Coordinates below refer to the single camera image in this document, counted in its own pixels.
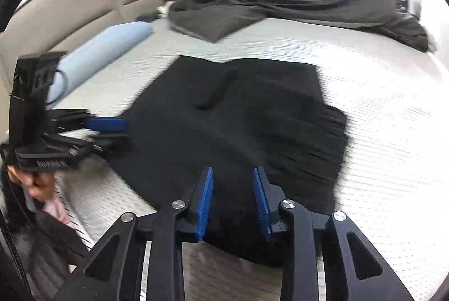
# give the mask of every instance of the bed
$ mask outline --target bed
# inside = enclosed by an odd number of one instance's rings
[[[216,44],[181,35],[165,19],[154,34],[91,77],[56,108],[115,116],[178,55],[214,62],[266,58],[312,63],[326,103],[348,117],[349,143],[335,187],[346,211],[416,301],[428,300],[449,272],[444,226],[449,168],[449,73],[430,55],[373,33],[265,19]],[[83,136],[85,132],[74,132]],[[76,228],[88,246],[124,212],[154,212],[99,157],[60,173]],[[150,244],[145,263],[148,264]],[[186,300],[278,300],[282,270],[259,266],[206,244],[183,244]],[[325,296],[318,261],[320,299]],[[142,297],[145,297],[146,274]]]

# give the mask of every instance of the upholstered headboard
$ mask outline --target upholstered headboard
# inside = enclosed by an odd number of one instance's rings
[[[17,58],[48,50],[72,51],[108,26],[134,21],[164,0],[29,0],[0,33],[7,89]]]

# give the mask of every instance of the blue pillow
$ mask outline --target blue pillow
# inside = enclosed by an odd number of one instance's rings
[[[47,108],[54,107],[75,88],[153,33],[151,24],[142,21],[108,27],[58,64],[49,89]]]

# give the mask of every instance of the dark gray duvet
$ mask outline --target dark gray duvet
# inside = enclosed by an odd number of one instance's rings
[[[423,27],[397,11],[395,0],[176,0],[168,18],[175,30],[209,42],[264,18],[279,18],[366,29],[420,51],[428,48]]]

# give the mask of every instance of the silver bolt head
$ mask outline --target silver bolt head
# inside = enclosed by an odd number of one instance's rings
[[[120,216],[120,219],[123,222],[130,222],[134,218],[133,213],[124,213],[122,216]]]
[[[171,207],[176,208],[176,209],[180,209],[185,207],[185,202],[181,199],[177,199],[176,201],[173,201],[171,203]]]
[[[296,206],[296,202],[293,201],[292,199],[285,199],[282,201],[282,207],[293,208],[295,206]]]
[[[343,211],[335,211],[334,219],[337,221],[344,221],[346,220],[346,214]]]

